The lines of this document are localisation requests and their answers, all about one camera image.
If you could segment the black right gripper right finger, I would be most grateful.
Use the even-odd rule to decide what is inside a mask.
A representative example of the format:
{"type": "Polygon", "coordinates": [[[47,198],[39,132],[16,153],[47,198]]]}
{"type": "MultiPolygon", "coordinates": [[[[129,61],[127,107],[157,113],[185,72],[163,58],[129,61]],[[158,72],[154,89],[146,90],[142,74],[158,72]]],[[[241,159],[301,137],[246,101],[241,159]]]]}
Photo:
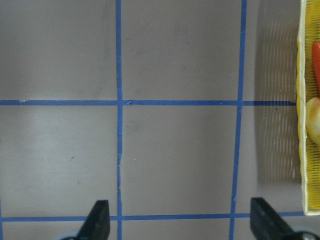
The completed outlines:
{"type": "Polygon", "coordinates": [[[262,197],[250,200],[250,230],[256,240],[297,240],[296,232],[262,197]]]}

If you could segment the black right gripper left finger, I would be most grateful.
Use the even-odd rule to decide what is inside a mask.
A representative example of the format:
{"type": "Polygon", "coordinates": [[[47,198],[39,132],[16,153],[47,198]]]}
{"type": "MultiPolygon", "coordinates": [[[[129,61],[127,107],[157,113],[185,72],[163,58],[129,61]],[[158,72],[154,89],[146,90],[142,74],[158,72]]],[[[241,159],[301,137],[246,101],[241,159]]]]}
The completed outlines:
{"type": "Polygon", "coordinates": [[[107,240],[111,231],[108,200],[97,200],[81,226],[78,240],[107,240]]]}

